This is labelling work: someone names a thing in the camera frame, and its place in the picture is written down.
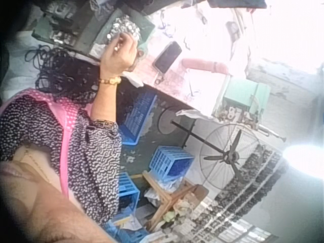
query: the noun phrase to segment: fan stand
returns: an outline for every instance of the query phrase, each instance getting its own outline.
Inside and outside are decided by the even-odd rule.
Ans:
[[[202,137],[198,136],[197,134],[192,132],[192,129],[195,125],[196,120],[194,120],[194,122],[192,123],[190,129],[186,129],[185,127],[181,126],[179,124],[181,117],[176,116],[176,107],[172,106],[172,107],[168,107],[166,108],[160,115],[160,117],[158,118],[158,122],[157,122],[157,128],[158,130],[162,133],[162,134],[170,134],[171,132],[173,132],[176,128],[179,128],[181,130],[183,130],[184,132],[187,133],[187,137],[184,141],[184,144],[182,147],[185,147],[185,143],[187,142],[189,136],[193,136],[194,138],[198,139],[200,142],[204,143],[205,145],[211,147],[212,149],[216,150],[219,153],[223,153],[223,151],[221,149],[219,149],[218,147],[216,147],[215,145],[211,144],[210,142],[207,142],[205,139],[203,139]]]

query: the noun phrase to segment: black and white dress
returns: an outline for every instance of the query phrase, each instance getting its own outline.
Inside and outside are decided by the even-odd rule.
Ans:
[[[23,144],[49,149],[60,173],[63,128],[45,101],[25,95],[11,102],[0,117],[0,159],[11,160]],[[103,225],[118,209],[118,175],[122,140],[118,125],[93,121],[80,109],[68,150],[68,186],[86,214]]]

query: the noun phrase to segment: blue plastic crate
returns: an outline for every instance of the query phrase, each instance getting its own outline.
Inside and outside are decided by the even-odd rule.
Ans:
[[[103,229],[113,238],[116,238],[118,233],[118,228],[113,224],[111,220],[103,227]]]
[[[150,162],[150,169],[161,181],[171,181],[184,176],[194,156],[180,147],[159,146]]]
[[[124,124],[119,126],[123,145],[137,145],[155,99],[156,94],[151,90],[138,96],[132,111],[127,114]]]
[[[119,175],[119,202],[123,200],[123,197],[130,197],[131,203],[119,211],[112,219],[113,222],[121,220],[133,214],[136,210],[137,202],[140,196],[140,191],[137,189],[132,179],[127,172],[122,172]]]
[[[139,229],[137,231],[120,229],[117,233],[122,243],[139,243],[147,235],[148,232],[146,229]]]

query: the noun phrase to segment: woman's hand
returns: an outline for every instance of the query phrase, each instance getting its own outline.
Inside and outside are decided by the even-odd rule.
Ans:
[[[137,54],[137,41],[128,34],[120,33],[106,48],[100,63],[100,78],[110,79],[120,76],[133,65]]]

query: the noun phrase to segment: gold bracelet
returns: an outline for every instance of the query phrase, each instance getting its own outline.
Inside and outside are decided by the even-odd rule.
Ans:
[[[110,79],[99,79],[99,83],[103,85],[119,85],[122,79],[118,77],[112,77]]]

